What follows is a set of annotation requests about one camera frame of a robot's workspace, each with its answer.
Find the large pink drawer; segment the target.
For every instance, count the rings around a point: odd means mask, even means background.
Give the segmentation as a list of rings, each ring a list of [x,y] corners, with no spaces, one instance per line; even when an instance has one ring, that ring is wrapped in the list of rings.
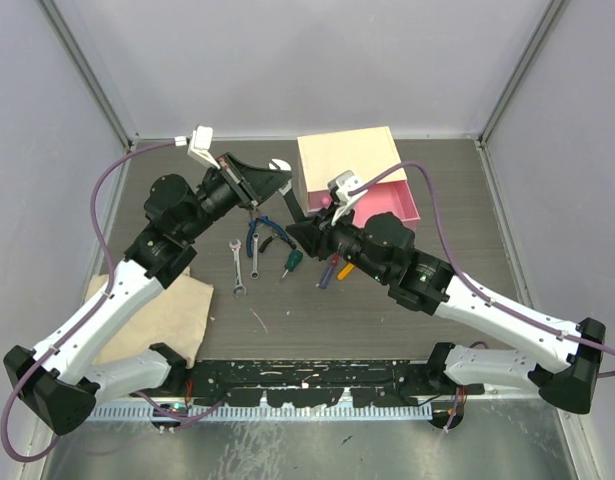
[[[393,213],[405,227],[416,230],[421,217],[406,181],[378,183],[369,188],[354,208],[353,224],[364,227],[370,217],[386,212]]]

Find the cream drawer cabinet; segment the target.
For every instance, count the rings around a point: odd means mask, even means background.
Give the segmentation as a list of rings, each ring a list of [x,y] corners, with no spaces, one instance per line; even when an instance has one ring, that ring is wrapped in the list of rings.
[[[299,163],[294,174],[295,195],[307,214],[309,191],[328,190],[327,183],[351,170],[366,183],[401,162],[387,126],[301,136]],[[379,183],[404,180],[399,170]]]

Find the black adjustable wrench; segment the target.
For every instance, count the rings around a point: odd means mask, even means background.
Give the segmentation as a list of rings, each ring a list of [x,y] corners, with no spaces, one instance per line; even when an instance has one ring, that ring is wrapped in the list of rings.
[[[272,170],[278,170],[289,174],[289,180],[278,190],[278,192],[282,195],[293,221],[295,223],[304,221],[306,216],[298,203],[292,186],[293,173],[291,165],[281,159],[271,159],[268,163],[268,167]]]

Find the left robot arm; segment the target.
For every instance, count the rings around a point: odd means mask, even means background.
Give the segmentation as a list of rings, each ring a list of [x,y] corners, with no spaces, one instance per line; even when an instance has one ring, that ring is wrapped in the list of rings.
[[[108,401],[148,389],[165,396],[181,393],[187,362],[165,343],[119,361],[93,362],[142,307],[183,273],[203,232],[235,207],[258,207],[291,179],[290,166],[279,160],[254,167],[230,153],[207,169],[197,188],[177,174],[158,178],[144,203],[148,224],[107,283],[54,334],[32,349],[15,346],[5,355],[18,398],[62,436]]]

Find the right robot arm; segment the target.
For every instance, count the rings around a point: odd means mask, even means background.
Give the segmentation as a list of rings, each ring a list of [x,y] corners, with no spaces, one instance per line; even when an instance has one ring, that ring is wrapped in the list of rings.
[[[594,346],[606,333],[601,322],[559,319],[498,295],[416,249],[414,232],[391,213],[370,217],[364,227],[321,213],[287,231],[312,258],[338,254],[386,286],[403,308],[464,324],[506,344],[504,350],[437,344],[425,370],[434,392],[490,383],[535,392],[570,413],[590,412],[602,360]]]

